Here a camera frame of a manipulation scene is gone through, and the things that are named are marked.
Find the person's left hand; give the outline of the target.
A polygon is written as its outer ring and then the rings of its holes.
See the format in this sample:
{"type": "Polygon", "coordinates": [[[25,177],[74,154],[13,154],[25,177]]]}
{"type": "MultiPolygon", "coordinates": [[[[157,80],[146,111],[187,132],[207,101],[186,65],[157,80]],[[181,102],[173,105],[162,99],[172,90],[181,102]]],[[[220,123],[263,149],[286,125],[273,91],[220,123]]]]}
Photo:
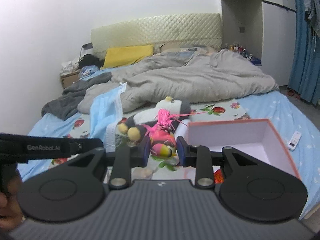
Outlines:
{"type": "Polygon", "coordinates": [[[22,185],[21,175],[18,170],[7,184],[7,193],[1,192],[1,230],[11,231],[23,221],[23,213],[18,204],[16,194],[22,185]]]}

